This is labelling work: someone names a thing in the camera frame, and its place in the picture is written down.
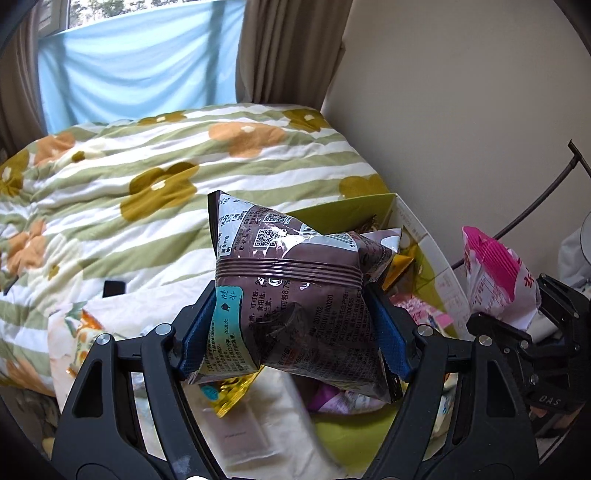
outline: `floral bedding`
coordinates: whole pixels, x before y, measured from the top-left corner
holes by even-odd
[[[42,138],[0,166],[0,381],[53,395],[48,318],[99,298],[105,280],[136,292],[213,278],[206,196],[217,189],[285,212],[387,192],[320,113],[298,106],[215,106]]]

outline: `white wall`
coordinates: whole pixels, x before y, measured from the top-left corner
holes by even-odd
[[[591,163],[591,56],[553,0],[355,0],[331,124],[434,236],[494,235],[566,166]],[[536,274],[591,210],[581,166],[504,238]]]

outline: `curtain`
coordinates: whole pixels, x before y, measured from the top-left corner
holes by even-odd
[[[238,102],[320,109],[343,53],[352,0],[248,0],[238,50]]]
[[[47,129],[236,103],[244,7],[244,0],[188,2],[42,38]]]
[[[37,73],[41,2],[24,18],[0,58],[0,144],[9,156],[47,135]]]

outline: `brown snack bag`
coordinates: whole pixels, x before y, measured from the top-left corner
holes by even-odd
[[[190,381],[246,375],[263,364],[391,401],[361,288],[389,265],[400,230],[320,235],[224,192],[208,202],[216,307],[205,359]]]

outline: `metal bolt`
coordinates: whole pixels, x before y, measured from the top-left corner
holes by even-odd
[[[491,346],[492,345],[492,338],[488,335],[480,335],[478,337],[478,343],[483,346]]]
[[[156,335],[168,335],[172,329],[169,323],[161,323],[156,327]]]
[[[429,325],[419,325],[417,331],[420,336],[430,337],[433,334],[433,327]]]
[[[101,333],[95,340],[99,345],[106,345],[111,341],[111,336],[108,333]]]

